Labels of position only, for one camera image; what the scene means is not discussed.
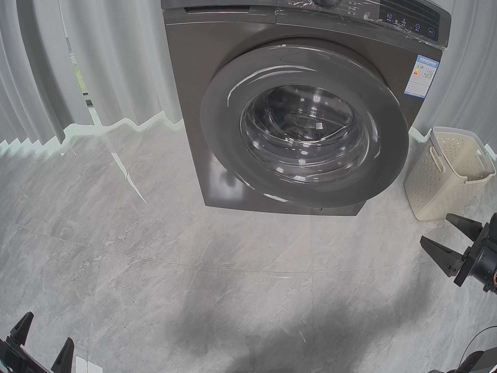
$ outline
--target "gray washing machine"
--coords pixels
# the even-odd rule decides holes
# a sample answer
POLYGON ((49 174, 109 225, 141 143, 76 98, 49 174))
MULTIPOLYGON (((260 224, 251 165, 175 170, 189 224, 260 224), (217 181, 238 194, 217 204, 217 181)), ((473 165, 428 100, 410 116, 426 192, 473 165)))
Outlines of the gray washing machine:
POLYGON ((208 206, 356 215, 407 156, 450 14, 427 0, 161 0, 208 206))

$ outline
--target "sheer curtain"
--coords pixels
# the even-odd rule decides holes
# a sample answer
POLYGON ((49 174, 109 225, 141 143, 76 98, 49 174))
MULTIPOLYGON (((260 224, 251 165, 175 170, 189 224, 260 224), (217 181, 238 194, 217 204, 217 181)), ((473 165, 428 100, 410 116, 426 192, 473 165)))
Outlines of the sheer curtain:
POLYGON ((0 0, 0 142, 62 142, 74 122, 92 124, 58 0, 0 0))
POLYGON ((160 0, 61 0, 78 67, 102 124, 181 111, 160 0))

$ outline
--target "door glass window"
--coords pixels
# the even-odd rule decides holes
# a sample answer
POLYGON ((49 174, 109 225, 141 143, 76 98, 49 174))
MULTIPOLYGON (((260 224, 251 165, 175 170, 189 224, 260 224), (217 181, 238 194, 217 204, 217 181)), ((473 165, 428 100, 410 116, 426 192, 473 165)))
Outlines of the door glass window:
POLYGON ((359 114, 338 96, 287 84, 254 96, 240 117, 248 150, 285 180, 335 181, 366 159, 369 133, 359 114))

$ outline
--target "laundry basket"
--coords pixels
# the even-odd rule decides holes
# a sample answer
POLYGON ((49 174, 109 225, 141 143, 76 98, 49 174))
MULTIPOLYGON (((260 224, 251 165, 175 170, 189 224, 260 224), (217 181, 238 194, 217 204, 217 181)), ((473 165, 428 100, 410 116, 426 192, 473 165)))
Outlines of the laundry basket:
POLYGON ((494 163, 476 134, 434 127, 404 187, 416 218, 436 220, 458 213, 494 175, 494 163))

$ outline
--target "energy label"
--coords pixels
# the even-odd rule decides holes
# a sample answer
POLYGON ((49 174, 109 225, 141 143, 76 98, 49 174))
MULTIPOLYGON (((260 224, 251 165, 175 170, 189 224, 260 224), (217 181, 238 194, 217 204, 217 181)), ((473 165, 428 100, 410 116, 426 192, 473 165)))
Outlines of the energy label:
POLYGON ((426 97, 438 69, 438 64, 438 61, 418 55, 404 94, 420 98, 426 97))

